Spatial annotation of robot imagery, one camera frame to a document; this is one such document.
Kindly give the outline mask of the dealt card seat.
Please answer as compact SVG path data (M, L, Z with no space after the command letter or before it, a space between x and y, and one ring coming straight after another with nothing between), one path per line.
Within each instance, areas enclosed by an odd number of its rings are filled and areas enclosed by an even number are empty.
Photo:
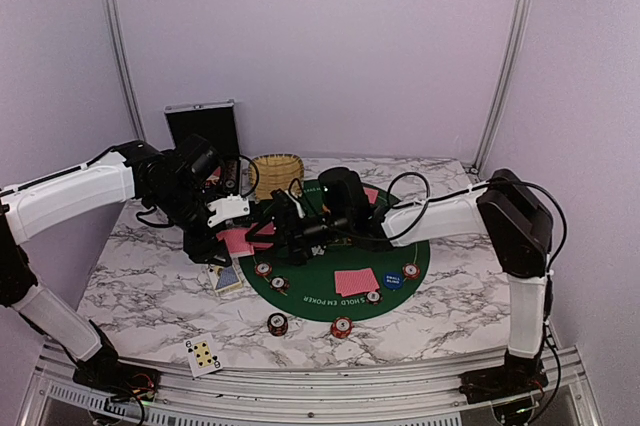
M371 268L334 272L336 293L341 297L377 291L379 284Z
M251 245L256 251L268 250L274 246L273 243L251 243Z
M369 203L375 205L378 198L379 190L376 188L365 187L364 193L366 194Z

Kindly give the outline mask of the red playing card deck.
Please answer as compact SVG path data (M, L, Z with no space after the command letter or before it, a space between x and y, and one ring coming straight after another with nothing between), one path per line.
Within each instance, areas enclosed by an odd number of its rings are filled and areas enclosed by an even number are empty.
M248 229L236 228L221 231L217 238L222 241L232 258L248 257L255 254L253 245L246 240Z

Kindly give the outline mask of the dealt card bottom seat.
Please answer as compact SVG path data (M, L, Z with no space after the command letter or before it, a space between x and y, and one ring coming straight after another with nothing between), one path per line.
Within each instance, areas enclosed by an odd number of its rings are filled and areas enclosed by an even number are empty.
M334 272L336 293L341 297L377 291L379 284L371 268Z

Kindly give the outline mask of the dealt card top seat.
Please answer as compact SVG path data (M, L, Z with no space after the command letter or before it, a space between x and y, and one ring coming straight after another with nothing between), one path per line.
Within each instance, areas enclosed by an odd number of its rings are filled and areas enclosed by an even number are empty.
M376 188L365 187L364 193L366 194L369 203L375 205L378 198L379 190Z

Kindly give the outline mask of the black red 100 chip stack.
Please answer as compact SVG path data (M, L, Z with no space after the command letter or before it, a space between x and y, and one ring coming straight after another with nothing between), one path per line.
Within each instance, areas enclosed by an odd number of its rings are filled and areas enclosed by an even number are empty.
M288 319L282 313L273 313L267 319L267 328L272 336L284 336L288 331Z

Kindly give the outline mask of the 100 chip stack bottom mat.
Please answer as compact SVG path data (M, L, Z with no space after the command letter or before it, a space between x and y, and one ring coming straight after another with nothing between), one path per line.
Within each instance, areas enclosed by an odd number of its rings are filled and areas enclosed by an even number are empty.
M383 296L379 291L370 291L365 294L365 300L370 305L378 305L382 302Z

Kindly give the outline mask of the red tan 5 chip stack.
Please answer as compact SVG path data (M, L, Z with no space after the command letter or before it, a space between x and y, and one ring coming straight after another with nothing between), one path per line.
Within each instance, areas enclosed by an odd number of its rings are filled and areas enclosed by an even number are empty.
M336 318L330 328L330 333L337 339L347 338L353 329L353 323L350 318L341 316Z

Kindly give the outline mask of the blue small blind button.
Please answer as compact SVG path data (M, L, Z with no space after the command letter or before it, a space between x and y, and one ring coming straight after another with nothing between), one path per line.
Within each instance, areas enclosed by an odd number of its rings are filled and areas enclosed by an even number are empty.
M392 291L401 289L404 285L404 280L404 276L396 272L386 272L382 277L383 285Z

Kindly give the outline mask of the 5 chip stack mat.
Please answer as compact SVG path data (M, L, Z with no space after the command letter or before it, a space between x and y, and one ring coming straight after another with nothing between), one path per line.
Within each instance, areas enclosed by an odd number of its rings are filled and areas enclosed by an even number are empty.
M415 280L420 277L421 269L414 263L407 263L402 267L402 273L407 280Z

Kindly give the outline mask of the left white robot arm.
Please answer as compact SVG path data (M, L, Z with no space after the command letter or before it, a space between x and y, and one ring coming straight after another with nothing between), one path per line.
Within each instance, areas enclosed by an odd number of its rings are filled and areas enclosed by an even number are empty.
M103 207L139 200L157 207L183 233L183 250L204 264L219 253L205 181L220 159L210 143L193 135L159 151L143 141L107 148L91 161L11 185L1 193L1 302L56 340L106 391L125 384L126 369L112 346L43 284L29 265L25 243L41 233Z

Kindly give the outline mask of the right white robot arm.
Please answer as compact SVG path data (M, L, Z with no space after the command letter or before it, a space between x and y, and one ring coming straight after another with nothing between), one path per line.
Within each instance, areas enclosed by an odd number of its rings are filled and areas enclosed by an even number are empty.
M550 253L553 219L536 197L538 187L500 169L486 182L421 201L374 205L360 176L334 167L318 177L322 205L276 189L254 207L245 239L285 264L303 266L317 249L347 240L362 251L385 254L432 239L484 234L506 274L510 330L495 384L515 394L529 383L545 343L553 301Z

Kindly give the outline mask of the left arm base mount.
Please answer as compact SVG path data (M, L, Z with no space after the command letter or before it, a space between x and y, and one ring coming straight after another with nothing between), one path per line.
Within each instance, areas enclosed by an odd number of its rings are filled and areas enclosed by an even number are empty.
M159 378L160 372L156 369L122 363L113 357L78 361L73 374L75 383L110 393L114 402L152 400Z

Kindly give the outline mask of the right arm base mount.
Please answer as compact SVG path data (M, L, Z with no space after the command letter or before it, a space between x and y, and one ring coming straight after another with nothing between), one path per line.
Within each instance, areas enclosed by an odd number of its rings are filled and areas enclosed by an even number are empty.
M548 378L535 360L505 361L503 365L473 370L460 375L459 392L469 404L499 400L544 389Z

